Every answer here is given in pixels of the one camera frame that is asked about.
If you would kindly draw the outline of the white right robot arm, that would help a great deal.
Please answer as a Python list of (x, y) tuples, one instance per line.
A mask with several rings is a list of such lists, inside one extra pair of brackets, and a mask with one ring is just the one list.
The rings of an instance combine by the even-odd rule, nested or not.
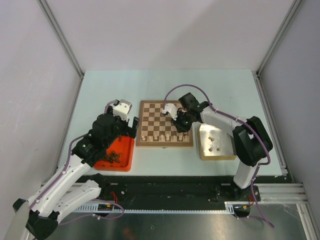
[(215, 109), (207, 100), (198, 100), (189, 92), (178, 99), (182, 108), (166, 103), (162, 109), (169, 115), (178, 133), (188, 132), (193, 123), (207, 124), (226, 132), (233, 138), (239, 165), (229, 187), (221, 187), (221, 194), (242, 201), (253, 189), (261, 165), (271, 163), (273, 143), (260, 118), (253, 116), (244, 120)]

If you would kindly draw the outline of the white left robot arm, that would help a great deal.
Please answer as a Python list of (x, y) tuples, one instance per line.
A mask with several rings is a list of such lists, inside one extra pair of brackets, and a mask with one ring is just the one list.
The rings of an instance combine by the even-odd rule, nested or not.
[(132, 126), (129, 126), (128, 114), (113, 108), (100, 114), (88, 133), (75, 138), (75, 146), (69, 146), (65, 165), (37, 193), (13, 203), (17, 214), (22, 208), (26, 209), (22, 227), (35, 239), (45, 240), (68, 214), (82, 204), (96, 198), (107, 199), (111, 188), (99, 173), (77, 190), (71, 193), (67, 191), (106, 155), (107, 149), (117, 138), (135, 139), (139, 123), (139, 118), (134, 117)]

